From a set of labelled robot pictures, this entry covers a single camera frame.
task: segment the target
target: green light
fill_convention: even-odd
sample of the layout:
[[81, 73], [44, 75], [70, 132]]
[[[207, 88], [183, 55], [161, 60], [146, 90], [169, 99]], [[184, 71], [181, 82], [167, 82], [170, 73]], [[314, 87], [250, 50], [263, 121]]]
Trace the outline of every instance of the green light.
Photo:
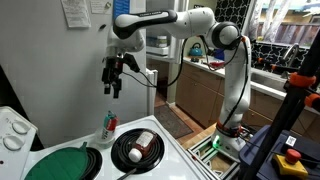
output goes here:
[[216, 135], [216, 137], [214, 138], [213, 142], [212, 142], [212, 146], [216, 149], [219, 148], [219, 140], [220, 140], [220, 137], [219, 135]]

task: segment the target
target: green pan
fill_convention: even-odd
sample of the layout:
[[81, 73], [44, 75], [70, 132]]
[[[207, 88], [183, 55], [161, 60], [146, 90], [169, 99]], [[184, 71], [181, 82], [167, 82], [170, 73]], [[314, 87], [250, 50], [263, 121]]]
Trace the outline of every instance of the green pan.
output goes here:
[[25, 180], [79, 180], [87, 167], [86, 145], [49, 154], [32, 167]]

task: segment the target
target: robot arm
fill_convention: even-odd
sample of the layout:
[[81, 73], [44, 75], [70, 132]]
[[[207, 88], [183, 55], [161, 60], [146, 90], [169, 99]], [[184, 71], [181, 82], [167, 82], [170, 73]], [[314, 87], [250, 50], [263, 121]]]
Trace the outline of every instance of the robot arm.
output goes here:
[[[245, 143], [237, 138], [234, 132], [238, 131], [242, 115], [248, 110], [250, 102], [251, 48], [249, 39], [241, 36], [234, 23], [216, 22], [210, 8], [197, 8], [185, 12], [166, 10], [120, 15], [108, 34], [106, 72], [104, 71], [105, 78], [103, 78], [107, 84], [106, 87], [110, 88], [110, 85], [117, 87], [115, 89], [117, 94], [119, 92], [118, 83], [121, 83], [118, 75], [122, 72], [122, 64], [128, 62], [125, 57], [126, 53], [138, 52], [144, 48], [145, 40], [139, 29], [148, 26], [161, 27], [178, 39], [201, 35], [208, 46], [226, 50], [225, 63], [228, 65], [225, 67], [225, 98], [217, 123], [217, 131], [212, 139], [215, 139], [216, 148], [221, 148], [226, 154], [237, 159], [238, 151]], [[133, 60], [131, 58], [129, 62], [130, 68], [136, 69], [134, 58]]]

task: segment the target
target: paper sign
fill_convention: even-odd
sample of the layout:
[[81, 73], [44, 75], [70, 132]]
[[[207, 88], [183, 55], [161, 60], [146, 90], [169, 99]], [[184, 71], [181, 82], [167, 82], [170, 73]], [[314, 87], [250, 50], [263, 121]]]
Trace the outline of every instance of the paper sign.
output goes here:
[[61, 0], [61, 3], [69, 27], [91, 27], [85, 0]]
[[112, 0], [92, 0], [92, 14], [111, 14], [111, 3]]

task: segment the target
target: white wall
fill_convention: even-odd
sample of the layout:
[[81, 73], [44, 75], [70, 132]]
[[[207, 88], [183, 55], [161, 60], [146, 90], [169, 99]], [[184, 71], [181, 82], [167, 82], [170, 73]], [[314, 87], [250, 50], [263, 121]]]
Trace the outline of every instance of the white wall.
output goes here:
[[[131, 78], [119, 100], [103, 94], [107, 30], [98, 27], [111, 15], [90, 18], [91, 28], [68, 29], [60, 0], [0, 1], [0, 64], [45, 146], [93, 133], [108, 110], [122, 123], [146, 115], [146, 89]], [[136, 59], [145, 71], [145, 49]]]

